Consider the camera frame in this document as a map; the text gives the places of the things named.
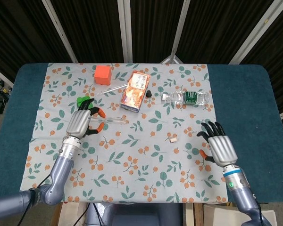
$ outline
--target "table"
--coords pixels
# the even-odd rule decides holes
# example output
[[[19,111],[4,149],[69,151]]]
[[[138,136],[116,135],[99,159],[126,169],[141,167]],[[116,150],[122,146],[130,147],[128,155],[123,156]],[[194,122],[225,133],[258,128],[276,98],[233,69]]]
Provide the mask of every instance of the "table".
[[[47,66],[24,65],[18,72],[0,131],[0,195],[19,190]],[[208,71],[216,118],[237,164],[260,202],[283,201],[283,129],[268,74],[258,65],[208,65]]]

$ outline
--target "orange sponge block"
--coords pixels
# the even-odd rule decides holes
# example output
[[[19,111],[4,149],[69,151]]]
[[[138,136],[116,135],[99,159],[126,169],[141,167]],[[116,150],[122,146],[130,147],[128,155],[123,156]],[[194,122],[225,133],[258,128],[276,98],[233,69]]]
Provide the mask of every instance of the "orange sponge block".
[[[110,66],[97,65],[94,73],[94,80],[97,84],[111,84],[111,69]]]

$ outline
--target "robotic arm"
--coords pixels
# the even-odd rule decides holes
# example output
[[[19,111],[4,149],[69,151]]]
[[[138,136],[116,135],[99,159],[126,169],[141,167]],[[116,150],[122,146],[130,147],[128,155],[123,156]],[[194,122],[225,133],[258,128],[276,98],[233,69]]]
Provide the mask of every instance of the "robotic arm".
[[[202,150],[200,154],[205,160],[215,162],[218,166],[223,167],[226,185],[231,191],[238,210],[251,218],[242,226],[272,226],[262,215],[260,205],[250,189],[243,170],[235,165],[238,157],[230,138],[225,135],[218,122],[214,124],[209,121],[208,123],[211,128],[206,123],[202,123],[207,133],[199,132],[197,136],[203,136],[209,143],[213,156],[207,156]]]
[[[50,172],[52,184],[40,184],[28,191],[0,197],[0,219],[26,212],[39,202],[48,205],[56,205],[61,202],[65,183],[74,164],[74,158],[80,150],[80,139],[86,135],[97,134],[104,127],[102,122],[97,129],[88,128],[91,116],[95,113],[98,113],[102,118],[106,117],[105,113],[98,107],[88,110],[88,106],[93,100],[85,100],[70,120],[67,127],[67,136],[63,138],[63,144]]]

